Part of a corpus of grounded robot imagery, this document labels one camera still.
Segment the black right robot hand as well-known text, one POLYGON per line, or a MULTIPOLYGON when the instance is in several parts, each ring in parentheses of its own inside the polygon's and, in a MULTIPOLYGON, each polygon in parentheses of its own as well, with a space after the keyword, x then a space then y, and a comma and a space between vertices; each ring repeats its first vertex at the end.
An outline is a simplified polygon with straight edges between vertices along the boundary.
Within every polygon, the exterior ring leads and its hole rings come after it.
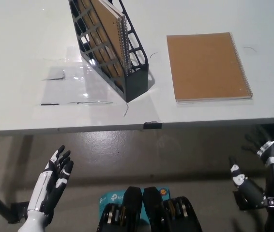
POLYGON ((244 145, 242 149, 256 155, 266 168, 265 188, 247 177, 235 157, 230 156, 231 179, 237 188, 235 200, 241 210, 266 208, 274 211, 274 138, 263 126, 256 126, 245 139, 250 145, 244 145))

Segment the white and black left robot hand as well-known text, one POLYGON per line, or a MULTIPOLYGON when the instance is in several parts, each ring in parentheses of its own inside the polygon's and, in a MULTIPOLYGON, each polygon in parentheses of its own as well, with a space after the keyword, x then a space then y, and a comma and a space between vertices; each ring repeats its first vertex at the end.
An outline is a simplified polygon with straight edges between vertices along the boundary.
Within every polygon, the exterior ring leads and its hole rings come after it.
POLYGON ((70 154, 70 150, 65 151, 65 145, 53 153, 37 179, 28 211, 41 212, 48 218, 54 214, 73 169, 74 162, 70 154))

